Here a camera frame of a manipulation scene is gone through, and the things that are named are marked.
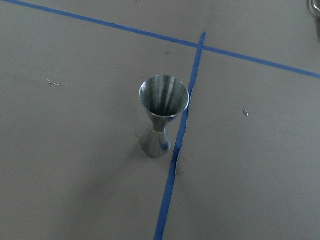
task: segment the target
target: jigger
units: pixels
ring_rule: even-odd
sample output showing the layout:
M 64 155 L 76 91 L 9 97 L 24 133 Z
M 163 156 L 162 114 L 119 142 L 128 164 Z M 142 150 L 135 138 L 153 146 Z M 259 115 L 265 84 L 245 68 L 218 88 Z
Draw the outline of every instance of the jigger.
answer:
M 156 75 L 141 85 L 139 96 L 152 122 L 140 145 L 149 157 L 162 157 L 171 148 L 166 126 L 188 107 L 188 89 L 173 76 Z

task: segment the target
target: jigger base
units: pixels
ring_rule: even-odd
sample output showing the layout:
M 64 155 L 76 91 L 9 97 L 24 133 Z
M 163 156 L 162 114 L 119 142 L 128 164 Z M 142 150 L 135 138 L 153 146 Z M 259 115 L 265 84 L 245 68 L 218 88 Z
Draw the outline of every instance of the jigger base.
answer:
M 166 155 L 171 148 L 166 129 L 162 132 L 156 132 L 152 127 L 149 127 L 145 134 L 140 137 L 140 145 L 145 154 L 152 158 L 160 158 Z

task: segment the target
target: blue tape strip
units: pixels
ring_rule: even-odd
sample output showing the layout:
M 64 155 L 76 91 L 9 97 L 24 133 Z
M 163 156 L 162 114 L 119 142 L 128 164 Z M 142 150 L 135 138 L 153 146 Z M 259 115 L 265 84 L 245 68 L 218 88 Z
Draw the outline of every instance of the blue tape strip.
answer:
M 196 51 L 193 69 L 192 69 L 191 78 L 190 78 L 190 83 L 189 83 L 189 87 L 188 87 L 188 91 L 190 94 L 190 101 L 191 101 L 194 86 L 197 81 L 198 70 L 199 70 L 199 65 L 200 65 L 200 61 L 201 61 L 201 56 L 202 56 L 202 51 L 203 51 L 205 39 L 206 39 L 206 32 L 204 32 L 201 35 L 199 43 L 197 45 L 197 51 Z M 160 213 L 159 213 L 158 222 L 156 225 L 153 240 L 162 240 L 164 237 L 169 207 L 170 207 L 170 203 L 171 203 L 171 197 L 172 197 L 172 193 L 173 193 L 174 185 L 175 185 L 175 180 L 176 180 L 177 162 L 178 162 L 179 153 L 182 148 L 184 136 L 185 136 L 186 129 L 187 129 L 188 115 L 189 115 L 189 106 L 183 112 L 182 117 L 181 117 L 180 127 L 179 127 L 178 134 L 177 134 L 176 141 L 175 141 L 172 160 L 171 160 L 171 164 L 170 164 L 169 175 L 168 175 L 168 178 L 166 181 L 166 186 L 165 186 L 165 190 L 164 190 L 164 194 L 163 194 L 162 204 L 161 204 Z
M 192 47 L 192 48 L 196 48 L 198 46 L 196 43 L 193 43 L 190 41 L 180 40 L 180 39 L 169 37 L 169 36 L 164 36 L 164 35 L 148 32 L 148 31 L 143 31 L 143 30 L 139 30 L 136 28 L 128 27 L 128 26 L 123 26 L 123 25 L 112 23 L 112 22 L 102 21 L 102 20 L 91 18 L 91 17 L 81 16 L 78 14 L 73 14 L 73 13 L 66 12 L 66 11 L 60 11 L 60 10 L 56 10 L 53 8 L 35 5 L 35 4 L 23 2 L 23 1 L 17 1 L 17 0 L 0 0 L 0 1 L 7 2 L 10 4 L 16 4 L 16 5 L 20 5 L 23 7 L 36 9 L 36 10 L 40 10 L 40 11 L 44 11 L 44 12 L 48 12 L 48 13 L 52 13 L 52 14 L 57 14 L 57 15 L 61 15 L 61 16 L 65 16 L 65 17 L 69 17 L 69 18 L 73 18 L 73 19 L 78 19 L 78 20 L 82 20 L 82 21 L 86 21 L 86 22 L 90 22 L 90 23 L 94 23 L 94 24 L 99 24 L 99 25 L 110 27 L 110 28 L 119 29 L 119 30 L 123 30 L 123 31 L 155 38 L 155 39 L 160 39 L 160 40 L 164 40 L 164 41 L 168 41 L 168 42 L 172 42 L 172 43 L 177 43 L 177 44 Z
M 320 79 L 320 74 L 318 74 L 318 73 L 311 72 L 311 71 L 305 71 L 305 70 L 302 70 L 302 69 L 299 69 L 299 68 L 286 66 L 286 65 L 275 63 L 275 62 L 272 62 L 272 61 L 266 61 L 266 60 L 255 58 L 255 57 L 252 57 L 252 56 L 246 56 L 246 55 L 242 55 L 242 54 L 238 54 L 238 53 L 235 53 L 235 52 L 226 51 L 226 50 L 222 50 L 222 49 L 218 49 L 218 48 L 214 48 L 214 47 L 210 47 L 210 46 L 203 46 L 203 50 L 209 51 L 209 52 L 212 52 L 212 53 L 216 53 L 216 54 L 229 56 L 229 57 L 232 57 L 232 58 L 246 60 L 246 61 L 253 62 L 253 63 L 256 63 L 256 64 L 261 64 L 261 65 L 266 65 L 266 66 L 277 68 L 277 69 L 286 70 L 286 71 L 293 72 L 293 73 L 296 73 L 296 74 L 301 74 L 301 75 L 305 75 L 305 76 L 309 76 L 309 77 Z

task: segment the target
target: blue tape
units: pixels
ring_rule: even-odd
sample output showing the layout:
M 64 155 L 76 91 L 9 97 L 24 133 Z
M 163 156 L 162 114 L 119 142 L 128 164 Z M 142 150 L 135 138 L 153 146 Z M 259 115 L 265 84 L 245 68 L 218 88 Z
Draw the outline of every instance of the blue tape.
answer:
M 156 33 L 148 32 L 148 31 L 144 31 L 144 30 L 140 30 L 140 29 L 136 29 L 136 28 L 132 28 L 132 27 L 128 27 L 128 26 L 115 24 L 115 23 L 108 22 L 108 21 L 102 21 L 102 20 L 91 18 L 91 17 L 81 16 L 78 14 L 73 14 L 73 13 L 66 12 L 66 11 L 60 11 L 60 10 L 56 10 L 53 8 L 35 5 L 35 4 L 23 2 L 23 1 L 17 1 L 17 0 L 0 0 L 0 1 L 7 2 L 10 4 L 20 5 L 23 7 L 36 9 L 36 10 L 40 10 L 40 11 L 44 11 L 44 12 L 48 12 L 48 13 L 52 13 L 52 14 L 57 14 L 57 15 L 61 15 L 61 16 L 65 16 L 65 17 L 69 17 L 69 18 L 73 18 L 73 19 L 78 19 L 78 20 L 82 20 L 82 21 L 86 21 L 86 22 L 90 22 L 90 23 L 94 23 L 94 24 L 99 24 L 99 25 L 107 26 L 107 27 L 114 28 L 114 29 L 119 29 L 119 30 L 123 30 L 123 31 L 155 38 L 155 39 L 164 40 L 167 42 L 177 43 L 177 44 L 192 47 L 192 48 L 196 48 L 198 46 L 196 43 L 193 43 L 190 41 L 180 40 L 177 38 L 173 38 L 173 37 L 169 37 L 169 36 L 165 36 L 165 35 L 161 35 L 161 34 L 156 34 Z
M 320 79 L 320 74 L 318 74 L 318 73 L 311 72 L 311 71 L 305 71 L 305 70 L 302 70 L 299 68 L 286 66 L 286 65 L 275 63 L 272 61 L 266 61 L 266 60 L 255 58 L 252 56 L 246 56 L 246 55 L 242 55 L 242 54 L 238 54 L 235 52 L 226 51 L 226 50 L 222 50 L 222 49 L 218 49 L 218 48 L 214 48 L 214 47 L 210 47 L 210 46 L 203 46 L 203 50 L 208 51 L 208 52 L 212 52 L 212 53 L 216 53 L 216 54 L 229 56 L 229 57 L 236 58 L 236 59 L 246 60 L 246 61 L 253 62 L 256 64 L 261 64 L 261 65 L 265 65 L 265 66 L 269 66 L 269 67 L 273 67 L 273 68 L 277 68 L 277 69 L 286 70 L 286 71 L 293 72 L 296 74 L 301 74 L 301 75 Z
M 197 45 L 197 51 L 196 51 L 196 55 L 195 55 L 195 59 L 194 59 L 194 63 L 193 63 L 193 69 L 192 69 L 192 73 L 191 73 L 191 77 L 190 77 L 190 83 L 189 83 L 189 87 L 188 87 L 188 91 L 190 94 L 190 101 L 191 101 L 193 89 L 194 89 L 196 81 L 197 81 L 198 70 L 199 70 L 199 65 L 200 65 L 200 61 L 201 61 L 201 56 L 202 56 L 203 45 L 205 43 L 205 39 L 206 39 L 206 32 L 204 32 L 201 35 L 199 43 Z M 170 170 L 169 170 L 168 178 L 166 181 L 166 186 L 165 186 L 165 190 L 164 190 L 164 194 L 163 194 L 162 204 L 161 204 L 160 213 L 159 213 L 158 222 L 156 225 L 153 240 L 162 240 L 164 237 L 169 207 L 170 207 L 170 203 L 171 203 L 171 197 L 172 197 L 172 193 L 173 193 L 174 185 L 175 185 L 175 180 L 176 180 L 177 162 L 178 162 L 179 153 L 182 148 L 184 136 L 185 136 L 186 129 L 187 129 L 188 115 L 189 115 L 189 106 L 183 112 L 182 117 L 181 117 L 181 122 L 180 122 L 179 130 L 177 133 L 176 141 L 175 141 L 175 146 L 174 146 L 173 155 L 172 155 L 171 164 L 170 164 Z

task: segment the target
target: jigger rim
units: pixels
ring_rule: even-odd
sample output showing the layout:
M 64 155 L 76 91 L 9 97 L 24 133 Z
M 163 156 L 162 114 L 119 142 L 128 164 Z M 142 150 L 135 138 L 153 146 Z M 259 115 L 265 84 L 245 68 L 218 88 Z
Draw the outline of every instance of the jigger rim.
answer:
M 145 107 L 145 105 L 144 105 L 144 103 L 143 103 L 143 101 L 142 101 L 142 99 L 141 99 L 141 92 L 142 92 L 143 85 L 144 85 L 147 81 L 150 81 L 151 79 L 156 79 L 156 78 L 159 78 L 159 77 L 170 78 L 170 79 L 173 79 L 174 81 L 178 81 L 178 82 L 185 88 L 185 90 L 186 90 L 186 93 L 187 93 L 187 96 L 188 96 L 186 105 L 185 105 L 185 107 L 184 107 L 181 111 L 177 112 L 176 114 L 168 115 L 168 116 L 155 114 L 155 113 L 151 112 L 150 110 L 148 110 L 148 109 Z M 140 98 L 140 102 L 141 102 L 144 110 L 146 110 L 148 113 L 150 113 L 151 115 L 153 115 L 153 116 L 155 116 L 155 117 L 157 117 L 157 118 L 164 118 L 164 119 L 165 119 L 165 118 L 175 118 L 175 117 L 177 117 L 178 115 L 180 115 L 181 113 L 183 113 L 183 112 L 188 108 L 189 102 L 190 102 L 190 94 L 189 94 L 188 88 L 186 87 L 186 85 L 185 85 L 182 81 L 180 81 L 179 79 L 177 79 L 177 78 L 174 77 L 174 76 L 161 75 L 161 74 L 158 74 L 158 75 L 155 75 L 155 76 L 153 76 L 153 77 L 150 77 L 148 80 L 144 81 L 144 82 L 141 84 L 141 87 L 140 87 L 140 89 L 139 89 L 139 98 Z

